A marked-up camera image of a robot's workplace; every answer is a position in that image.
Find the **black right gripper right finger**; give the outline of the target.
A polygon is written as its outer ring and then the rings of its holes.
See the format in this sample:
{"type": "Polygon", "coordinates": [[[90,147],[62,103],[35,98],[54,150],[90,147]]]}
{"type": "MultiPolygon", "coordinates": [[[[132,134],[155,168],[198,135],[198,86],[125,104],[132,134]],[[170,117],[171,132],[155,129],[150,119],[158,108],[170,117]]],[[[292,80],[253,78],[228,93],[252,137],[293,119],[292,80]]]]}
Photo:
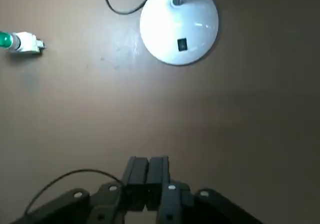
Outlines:
{"type": "Polygon", "coordinates": [[[157,224],[260,224],[261,221],[219,192],[170,178],[169,158],[152,157],[146,178],[146,207],[156,211],[157,224]]]}

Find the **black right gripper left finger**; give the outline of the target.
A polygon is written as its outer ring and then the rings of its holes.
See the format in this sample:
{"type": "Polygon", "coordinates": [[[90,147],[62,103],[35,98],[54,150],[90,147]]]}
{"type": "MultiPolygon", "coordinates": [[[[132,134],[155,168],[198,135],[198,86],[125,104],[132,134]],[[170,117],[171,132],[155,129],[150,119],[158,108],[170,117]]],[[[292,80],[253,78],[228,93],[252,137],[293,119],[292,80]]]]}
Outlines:
{"type": "Polygon", "coordinates": [[[15,224],[123,224],[128,212],[145,208],[147,158],[130,157],[121,179],[97,169],[79,169],[61,175],[46,185],[27,205],[15,224]],[[112,182],[101,185],[91,194],[74,188],[32,210],[39,197],[58,181],[80,173],[101,174],[112,182]]]}

